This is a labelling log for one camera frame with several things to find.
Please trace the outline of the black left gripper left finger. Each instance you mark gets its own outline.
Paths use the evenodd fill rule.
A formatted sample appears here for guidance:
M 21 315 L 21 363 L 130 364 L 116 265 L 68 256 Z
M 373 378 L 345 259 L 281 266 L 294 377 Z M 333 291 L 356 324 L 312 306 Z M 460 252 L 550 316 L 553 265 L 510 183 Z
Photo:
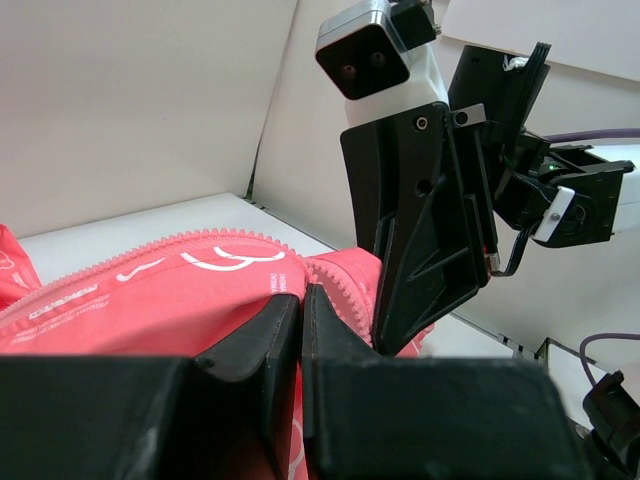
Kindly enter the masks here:
M 1 360 L 5 479 L 283 479 L 299 301 L 279 294 L 196 357 Z

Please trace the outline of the pink hooded printed jacket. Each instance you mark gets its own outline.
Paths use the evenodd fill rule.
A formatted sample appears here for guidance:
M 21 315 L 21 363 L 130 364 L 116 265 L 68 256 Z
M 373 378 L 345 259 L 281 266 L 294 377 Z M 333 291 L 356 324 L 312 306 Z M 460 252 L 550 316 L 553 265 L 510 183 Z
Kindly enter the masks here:
M 350 248 L 302 257 L 261 234 L 204 230 L 143 245 L 28 294 L 21 293 L 22 253 L 6 250 L 1 257 L 1 360 L 20 355 L 196 357 L 272 297 L 297 297 L 300 340 L 283 479 L 313 479 L 303 440 L 306 291 L 321 286 L 338 317 L 371 348 L 382 269 L 375 255 Z

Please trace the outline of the right side aluminium rail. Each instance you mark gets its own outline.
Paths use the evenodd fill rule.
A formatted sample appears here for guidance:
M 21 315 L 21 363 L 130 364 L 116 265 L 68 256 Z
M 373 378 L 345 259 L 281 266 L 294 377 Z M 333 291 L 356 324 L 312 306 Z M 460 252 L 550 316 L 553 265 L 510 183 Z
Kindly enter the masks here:
M 577 354 L 537 335 L 532 340 L 521 336 L 518 319 L 500 320 L 487 309 L 490 300 L 483 291 L 464 305 L 446 314 L 415 337 L 403 352 L 423 357 L 505 357 L 535 361 L 556 373 L 580 369 Z

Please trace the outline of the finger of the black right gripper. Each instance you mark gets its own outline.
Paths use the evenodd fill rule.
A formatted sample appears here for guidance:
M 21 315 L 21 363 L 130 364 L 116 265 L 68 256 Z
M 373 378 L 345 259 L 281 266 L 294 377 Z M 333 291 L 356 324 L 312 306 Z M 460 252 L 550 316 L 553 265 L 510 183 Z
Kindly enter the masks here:
M 340 136 L 357 243 L 382 262 L 375 350 L 398 354 L 430 322 L 446 286 L 431 207 L 441 173 L 447 106 L 434 102 L 351 127 Z
M 475 196 L 466 192 L 453 130 L 447 129 L 432 190 L 421 202 L 399 270 L 399 341 L 473 298 L 488 281 Z

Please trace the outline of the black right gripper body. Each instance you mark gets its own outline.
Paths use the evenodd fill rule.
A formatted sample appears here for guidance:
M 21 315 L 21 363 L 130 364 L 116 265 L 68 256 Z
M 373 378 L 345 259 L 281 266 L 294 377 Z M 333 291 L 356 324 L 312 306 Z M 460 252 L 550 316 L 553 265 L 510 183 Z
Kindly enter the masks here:
M 467 45 L 448 89 L 454 185 L 480 210 L 544 210 L 553 189 L 530 173 L 549 143 L 525 123 L 549 73 L 551 45 L 525 56 Z

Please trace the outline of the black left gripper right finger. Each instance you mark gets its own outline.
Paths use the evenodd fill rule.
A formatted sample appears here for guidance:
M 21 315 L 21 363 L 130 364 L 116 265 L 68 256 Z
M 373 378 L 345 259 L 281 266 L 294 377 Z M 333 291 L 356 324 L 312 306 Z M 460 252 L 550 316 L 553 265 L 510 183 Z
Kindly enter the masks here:
M 536 364 L 385 357 L 305 295 L 303 440 L 313 479 L 586 479 L 559 393 Z

